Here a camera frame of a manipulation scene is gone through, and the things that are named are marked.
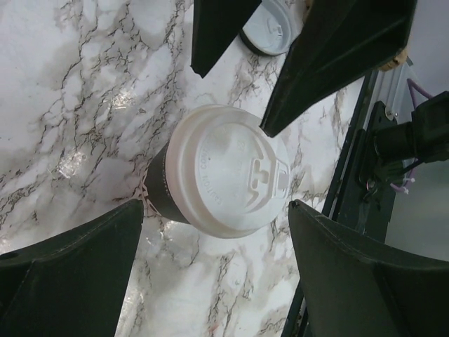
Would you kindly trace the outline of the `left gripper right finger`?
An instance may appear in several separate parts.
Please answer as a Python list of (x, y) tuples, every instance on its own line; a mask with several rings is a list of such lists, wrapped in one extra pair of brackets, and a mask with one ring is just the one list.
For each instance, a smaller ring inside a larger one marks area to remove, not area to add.
[(448, 262), (377, 242), (300, 200), (288, 222), (314, 336), (448, 335)]

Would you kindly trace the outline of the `dark paper coffee cup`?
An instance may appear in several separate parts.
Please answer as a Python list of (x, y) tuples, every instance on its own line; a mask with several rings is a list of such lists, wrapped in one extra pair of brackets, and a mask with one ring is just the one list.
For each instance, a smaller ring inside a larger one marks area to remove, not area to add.
[[(147, 167), (146, 176), (142, 179), (144, 200), (151, 210), (164, 218), (196, 225), (195, 203), (198, 201), (198, 189), (192, 180), (176, 182), (168, 178), (166, 157), (169, 146), (170, 141)], [(177, 178), (177, 164), (170, 164), (168, 168), (175, 169)]]

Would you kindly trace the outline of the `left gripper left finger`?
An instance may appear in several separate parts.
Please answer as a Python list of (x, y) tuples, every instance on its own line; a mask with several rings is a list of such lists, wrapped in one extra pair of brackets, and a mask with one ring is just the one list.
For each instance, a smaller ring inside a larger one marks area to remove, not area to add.
[(114, 336), (142, 220), (132, 199), (1, 255), (1, 335)]

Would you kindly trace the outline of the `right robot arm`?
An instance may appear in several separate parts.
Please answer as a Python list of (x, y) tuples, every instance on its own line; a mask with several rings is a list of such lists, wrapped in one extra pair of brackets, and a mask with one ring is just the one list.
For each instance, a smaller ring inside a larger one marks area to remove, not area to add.
[[(205, 76), (259, 6), (258, 1), (195, 1), (192, 69)], [(318, 101), (380, 67), (405, 47), (414, 1), (315, 1), (293, 41), (261, 129), (276, 136)], [(373, 137), (385, 163), (448, 158), (448, 94), (419, 106), (410, 122)]]

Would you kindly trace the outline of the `black mounting rail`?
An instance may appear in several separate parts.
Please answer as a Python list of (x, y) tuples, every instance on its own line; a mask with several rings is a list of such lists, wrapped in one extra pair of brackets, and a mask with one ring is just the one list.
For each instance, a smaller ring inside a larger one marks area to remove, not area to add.
[(379, 242), (385, 240), (396, 193), (384, 181), (372, 137), (397, 123), (391, 106), (406, 91), (400, 77), (399, 68), (365, 76), (321, 211)]

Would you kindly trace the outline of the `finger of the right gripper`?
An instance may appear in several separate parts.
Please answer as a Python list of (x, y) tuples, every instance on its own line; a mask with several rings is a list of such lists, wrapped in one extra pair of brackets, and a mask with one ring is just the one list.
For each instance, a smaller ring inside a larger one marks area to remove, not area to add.
[(205, 77), (247, 23), (261, 0), (194, 0), (193, 71)]
[(315, 103), (381, 67), (408, 44), (416, 1), (314, 1), (260, 124), (278, 135)]

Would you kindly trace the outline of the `white coffee cup lid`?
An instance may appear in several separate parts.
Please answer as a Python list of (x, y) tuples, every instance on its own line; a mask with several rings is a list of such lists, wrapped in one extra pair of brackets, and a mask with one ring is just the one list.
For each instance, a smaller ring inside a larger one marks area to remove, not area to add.
[(283, 210), (290, 164), (281, 137), (235, 107), (205, 105), (178, 123), (168, 142), (166, 182), (187, 223), (213, 237), (248, 236)]

